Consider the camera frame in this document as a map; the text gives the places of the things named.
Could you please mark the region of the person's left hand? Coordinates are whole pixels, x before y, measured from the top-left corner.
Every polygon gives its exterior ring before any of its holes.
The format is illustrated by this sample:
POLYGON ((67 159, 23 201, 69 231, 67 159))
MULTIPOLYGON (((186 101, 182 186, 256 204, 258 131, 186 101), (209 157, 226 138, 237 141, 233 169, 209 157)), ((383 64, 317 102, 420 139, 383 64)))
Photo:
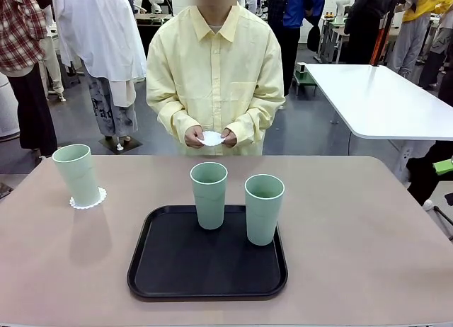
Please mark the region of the person's left hand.
POLYGON ((233 131, 228 128, 225 128, 221 134, 221 138, 223 139, 222 144, 228 148, 232 148, 237 144, 237 138, 233 131))

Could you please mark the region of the person's right hand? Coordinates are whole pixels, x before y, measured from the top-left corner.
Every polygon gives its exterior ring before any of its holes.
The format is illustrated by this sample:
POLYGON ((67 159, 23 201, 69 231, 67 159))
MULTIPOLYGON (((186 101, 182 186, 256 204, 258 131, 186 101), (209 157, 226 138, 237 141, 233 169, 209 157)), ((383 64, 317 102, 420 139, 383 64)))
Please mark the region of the person's right hand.
POLYGON ((201 126, 192 126, 185 131, 184 136, 187 147, 199 149, 204 146, 204 136, 201 126))

